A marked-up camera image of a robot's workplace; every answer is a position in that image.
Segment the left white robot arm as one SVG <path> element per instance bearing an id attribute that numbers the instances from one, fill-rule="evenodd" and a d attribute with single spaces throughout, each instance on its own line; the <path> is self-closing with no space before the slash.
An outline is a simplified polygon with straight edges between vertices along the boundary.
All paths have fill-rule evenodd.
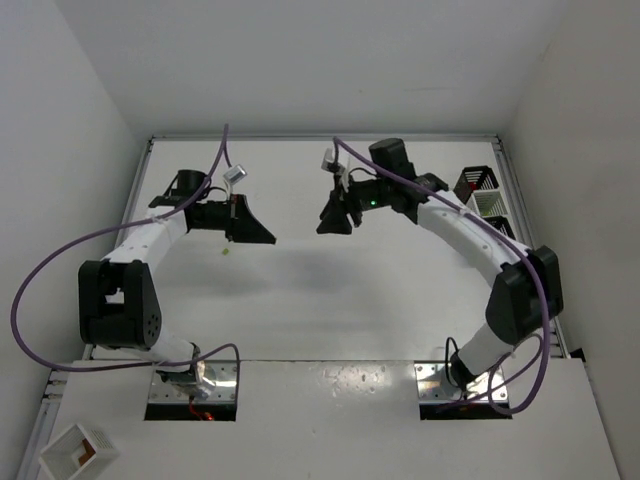
<path id="1" fill-rule="evenodd" d="M 175 387 L 201 386 L 205 364 L 199 347 L 164 327 L 153 273 L 169 250 L 192 230 L 220 231 L 233 243 L 275 244 L 275 236 L 251 213 L 242 194 L 208 197 L 205 173 L 180 170 L 119 247 L 78 272 L 81 339 L 125 350 L 155 365 Z"/>

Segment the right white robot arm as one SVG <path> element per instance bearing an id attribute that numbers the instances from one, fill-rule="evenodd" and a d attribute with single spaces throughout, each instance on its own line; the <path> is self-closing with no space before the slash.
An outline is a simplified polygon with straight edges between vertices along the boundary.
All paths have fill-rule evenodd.
<path id="1" fill-rule="evenodd" d="M 334 187 L 317 233 L 349 235 L 361 225 L 365 212 L 389 207 L 438 236 L 491 288 L 482 326 L 447 363 L 453 385 L 468 386 L 563 310 L 559 260 L 553 250 L 534 249 L 506 237 L 470 210 L 438 176 L 417 174 L 399 138 L 370 146 L 364 162 L 375 176 L 364 181 L 355 180 L 339 162 L 343 146 L 335 141 L 322 160 Z"/>

